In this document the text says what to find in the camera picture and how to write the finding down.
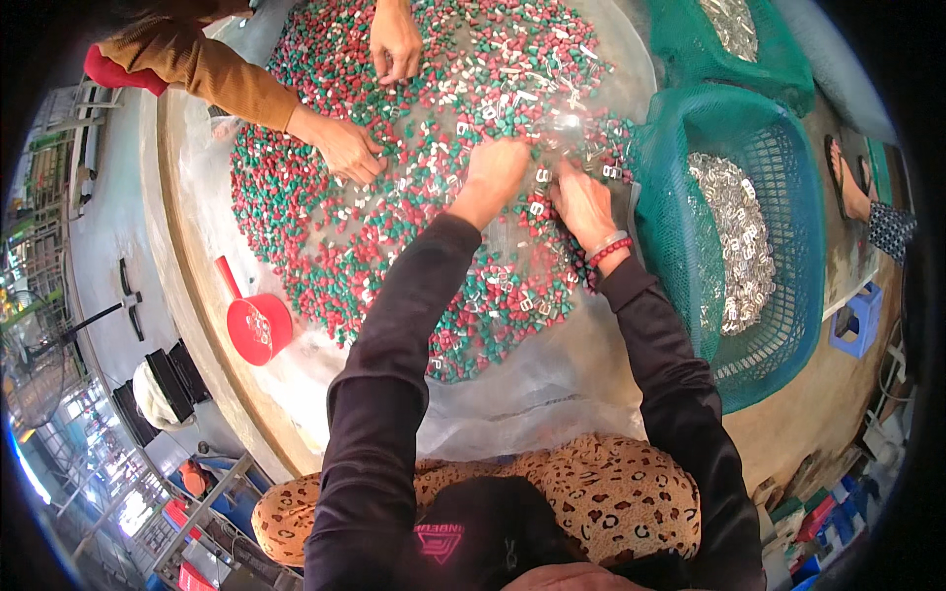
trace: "brown sleeve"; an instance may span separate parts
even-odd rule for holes
[[[286,130],[299,102],[269,72],[190,23],[150,19],[98,47],[129,73],[150,68],[165,82],[181,82],[191,95],[274,130]]]

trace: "leopard print pants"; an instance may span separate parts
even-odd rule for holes
[[[588,434],[512,462],[422,460],[414,472],[418,518],[445,486],[475,476],[522,476],[548,499],[558,525],[588,559],[612,566],[669,549],[684,558],[700,545],[696,483],[670,456],[620,435]],[[302,566],[319,474],[274,486],[256,504],[253,529],[277,563]]]

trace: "plastic bin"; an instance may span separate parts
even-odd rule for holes
[[[824,199],[811,144],[784,107],[756,93],[701,84],[657,93],[631,147],[641,194],[635,221],[656,274],[711,362],[723,411],[759,402],[787,384],[817,345],[824,292]],[[687,154],[724,156],[750,177],[774,249],[776,290],[760,321],[720,336],[725,290],[712,212]]]
[[[759,40],[757,61],[730,54],[698,0],[649,0],[651,50],[664,62],[665,85],[721,81],[774,98],[803,117],[815,108],[812,69],[781,15],[766,0],[745,0]]]

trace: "flip flop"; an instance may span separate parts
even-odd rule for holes
[[[825,135],[825,160],[828,163],[828,173],[831,175],[831,182],[834,185],[834,196],[837,198],[837,208],[841,212],[841,219],[850,219],[848,214],[844,212],[844,198],[841,193],[844,188],[844,171],[841,171],[841,179],[838,180],[834,173],[834,165],[831,162],[831,144],[833,142],[834,138],[830,134]]]
[[[871,175],[868,181],[867,177],[864,176],[864,156],[857,157],[857,170],[861,175],[861,190],[864,191],[864,194],[870,199],[870,187],[874,184],[874,179],[873,175]]]

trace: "blue plastic basket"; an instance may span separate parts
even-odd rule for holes
[[[647,268],[696,353],[710,361],[723,411],[753,405],[801,371],[820,334],[824,198],[808,137],[778,103],[722,84],[657,93],[636,137],[635,221]],[[748,174],[774,249],[775,292],[760,321],[731,337],[719,334],[723,298],[708,288],[722,284],[724,267],[715,222],[687,166],[692,151],[729,158]]]

